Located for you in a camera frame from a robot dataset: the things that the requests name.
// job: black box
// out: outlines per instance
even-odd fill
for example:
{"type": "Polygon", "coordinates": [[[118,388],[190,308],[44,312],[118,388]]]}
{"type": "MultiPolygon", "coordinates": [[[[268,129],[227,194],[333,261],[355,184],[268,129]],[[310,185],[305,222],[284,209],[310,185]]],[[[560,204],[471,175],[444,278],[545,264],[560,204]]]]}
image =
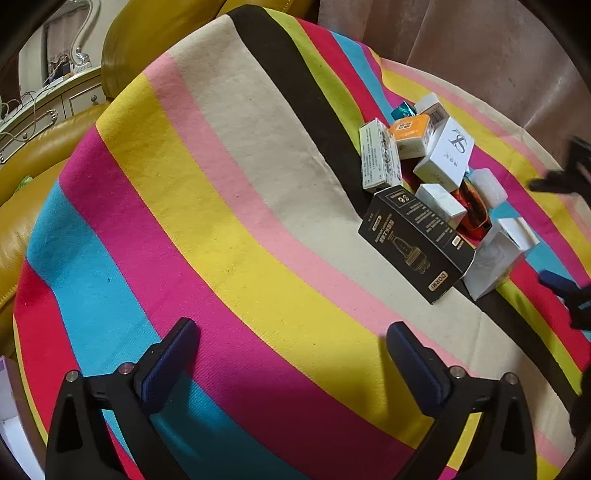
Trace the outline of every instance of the black box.
{"type": "Polygon", "coordinates": [[[374,195],[359,234],[429,303],[462,278],[474,260],[474,248],[400,186],[374,195]]]}

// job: colorful striped fabric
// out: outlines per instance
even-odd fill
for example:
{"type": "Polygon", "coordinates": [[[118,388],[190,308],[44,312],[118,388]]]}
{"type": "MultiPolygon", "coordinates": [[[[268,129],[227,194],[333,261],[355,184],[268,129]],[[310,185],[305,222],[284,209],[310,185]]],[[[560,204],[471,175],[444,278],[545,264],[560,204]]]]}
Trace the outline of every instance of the colorful striped fabric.
{"type": "Polygon", "coordinates": [[[136,361],[187,316],[202,330],[197,363],[152,420],[191,478],[391,479],[432,422],[385,349],[405,320],[449,365],[519,375],[538,477],[554,478],[589,341],[536,272],[579,284],[591,272],[586,206],[525,188],[555,165],[483,102],[363,45],[258,7],[220,17],[115,99],[37,221],[15,333],[42,435],[66,371],[136,361]],[[357,234],[370,201],[359,127],[429,91],[474,136],[470,166],[507,189],[493,216],[523,216],[540,238],[476,303],[458,285],[429,305],[357,234]]]}

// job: black logo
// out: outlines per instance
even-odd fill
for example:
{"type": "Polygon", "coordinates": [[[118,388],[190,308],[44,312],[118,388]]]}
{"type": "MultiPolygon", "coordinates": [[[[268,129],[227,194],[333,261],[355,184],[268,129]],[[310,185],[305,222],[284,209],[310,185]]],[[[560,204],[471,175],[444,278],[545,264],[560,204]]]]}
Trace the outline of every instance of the black logo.
{"type": "Polygon", "coordinates": [[[464,143],[467,144],[466,137],[464,137],[457,128],[454,128],[452,132],[456,133],[456,139],[450,140],[449,143],[456,147],[456,150],[458,150],[459,153],[465,153],[466,145],[464,145],[464,143]]]}

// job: orange box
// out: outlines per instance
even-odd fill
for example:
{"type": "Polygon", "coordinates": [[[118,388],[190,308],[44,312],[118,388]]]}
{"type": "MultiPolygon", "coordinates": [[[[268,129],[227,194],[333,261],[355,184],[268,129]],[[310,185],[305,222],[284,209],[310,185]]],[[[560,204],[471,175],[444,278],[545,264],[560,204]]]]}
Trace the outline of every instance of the orange box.
{"type": "Polygon", "coordinates": [[[390,131],[396,140],[400,160],[404,160],[424,157],[434,130],[428,115],[416,115],[396,120],[390,131]]]}

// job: metal bolt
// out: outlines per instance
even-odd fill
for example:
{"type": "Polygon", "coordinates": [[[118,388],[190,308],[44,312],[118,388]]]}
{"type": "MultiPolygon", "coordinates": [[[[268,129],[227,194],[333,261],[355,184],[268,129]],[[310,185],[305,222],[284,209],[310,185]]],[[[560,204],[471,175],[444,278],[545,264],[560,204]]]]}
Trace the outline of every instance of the metal bolt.
{"type": "Polygon", "coordinates": [[[73,381],[78,380],[79,376],[80,374],[78,373],[78,370],[70,370],[66,373],[66,381],[72,383],[73,381]]]}
{"type": "Polygon", "coordinates": [[[457,365],[449,368],[449,372],[455,378],[464,378],[466,376],[466,371],[457,365]]]}
{"type": "Polygon", "coordinates": [[[121,374],[121,375],[127,375],[130,374],[135,367],[135,363],[133,362],[125,362],[123,364],[121,364],[119,366],[119,368],[117,369],[117,371],[121,374]]]}
{"type": "Polygon", "coordinates": [[[517,385],[519,383],[519,378],[513,372],[507,372],[503,375],[503,380],[511,385],[517,385]]]}

